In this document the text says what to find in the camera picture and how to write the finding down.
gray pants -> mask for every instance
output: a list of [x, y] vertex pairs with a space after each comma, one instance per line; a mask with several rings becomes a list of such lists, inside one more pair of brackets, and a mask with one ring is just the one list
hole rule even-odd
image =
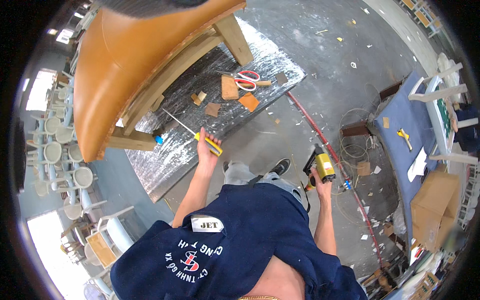
[[[225, 172], [225, 184], [232, 185], [246, 185], [256, 176], [250, 172], [247, 165], [238, 161], [231, 161], [228, 164], [228, 169]], [[300, 191], [297, 187], [285, 179], [281, 179], [278, 174], [272, 172], [264, 175], [257, 183], [270, 183], [277, 187], [291, 193], [295, 199], [301, 203]]]

gold necklace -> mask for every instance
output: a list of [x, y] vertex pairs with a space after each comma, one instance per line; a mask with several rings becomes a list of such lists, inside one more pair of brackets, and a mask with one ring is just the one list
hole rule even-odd
[[271, 296], [243, 296], [243, 297], [240, 297], [238, 300], [255, 300], [255, 299], [280, 300], [280, 298], [271, 297]]

pneumatic staple gun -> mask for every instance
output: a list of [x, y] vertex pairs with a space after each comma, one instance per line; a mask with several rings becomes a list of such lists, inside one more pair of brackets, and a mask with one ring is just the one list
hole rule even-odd
[[322, 183], [327, 181], [333, 181], [336, 178], [335, 170], [333, 169], [332, 162], [328, 157], [328, 154], [325, 153], [318, 144], [315, 144], [315, 149], [307, 161], [307, 164], [303, 167], [303, 172], [308, 176], [308, 184], [305, 186], [305, 191], [310, 191], [315, 188], [316, 182], [315, 177], [313, 177], [310, 168], [313, 164], [316, 163], [318, 175], [322, 179]]

red air hose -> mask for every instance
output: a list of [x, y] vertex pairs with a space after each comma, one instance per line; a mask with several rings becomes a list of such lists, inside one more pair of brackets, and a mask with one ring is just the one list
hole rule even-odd
[[[318, 136], [320, 137], [320, 139], [322, 140], [322, 143], [325, 145], [325, 147], [327, 148], [328, 152], [330, 152], [330, 156], [332, 157], [332, 159], [335, 161], [335, 163], [338, 165], [338, 168], [340, 169], [340, 172], [342, 173], [342, 176], [343, 178], [345, 179], [345, 181], [350, 181], [350, 178], [348, 177], [347, 173], [345, 172], [345, 169], [343, 168], [343, 165], [340, 163], [340, 160], [338, 159], [338, 156], [336, 155], [335, 151], [333, 150], [332, 146], [329, 144], [328, 140], [324, 137], [322, 131], [320, 130], [320, 128], [318, 128], [317, 126], [317, 123], [315, 123], [315, 121], [310, 117], [310, 115], [308, 114], [308, 112], [303, 108], [303, 106], [300, 104], [300, 102], [295, 98], [295, 96], [292, 95], [292, 93], [289, 91], [287, 92], [287, 95], [290, 97], [290, 99], [292, 99], [293, 102], [295, 102], [295, 104], [297, 105], [297, 107], [300, 109], [300, 111], [302, 111], [303, 115], [305, 116], [305, 118], [308, 120], [308, 122], [310, 123], [310, 125], [312, 126], [312, 128], [318, 133]], [[353, 185], [351, 185], [351, 190], [353, 192], [353, 196], [355, 197], [355, 200], [357, 201], [359, 207], [360, 207], [360, 211], [361, 211], [361, 214], [362, 216], [364, 217], [365, 219], [365, 223], [367, 223], [367, 227], [368, 227], [368, 230], [370, 232], [370, 235], [373, 239], [373, 243], [375, 244], [375, 248], [377, 249], [377, 257], [379, 259], [379, 262], [380, 262], [380, 267], [383, 267], [383, 261], [382, 261], [382, 257], [380, 255], [380, 248], [378, 247], [378, 243], [377, 243], [377, 239], [375, 238], [375, 235], [373, 234], [373, 229], [372, 229], [372, 224], [370, 223], [370, 220], [368, 219], [368, 216], [367, 214], [365, 213], [365, 209], [363, 209], [363, 205], [360, 201], [360, 198], [357, 194], [357, 192], [355, 191], [355, 189], [353, 188]]]

skin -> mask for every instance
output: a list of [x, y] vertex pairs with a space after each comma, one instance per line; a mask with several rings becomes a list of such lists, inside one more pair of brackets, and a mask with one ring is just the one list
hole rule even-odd
[[[217, 138], [214, 138], [212, 134], [206, 133], [203, 127], [201, 128], [200, 141], [197, 145], [199, 163], [190, 182], [187, 194], [175, 214], [172, 224], [173, 228], [181, 226], [186, 215], [206, 206], [208, 187], [210, 186], [210, 180], [218, 157], [208, 149], [205, 137], [208, 137], [219, 146], [222, 143]], [[336, 255], [331, 203], [332, 183], [322, 184], [315, 168], [312, 168], [312, 174], [316, 182], [318, 182], [316, 190], [320, 200], [320, 213], [313, 239], [320, 250], [327, 254]], [[305, 282], [294, 268], [284, 263], [278, 257], [273, 256], [255, 286], [245, 296], [259, 295], [291, 300], [305, 299]]]

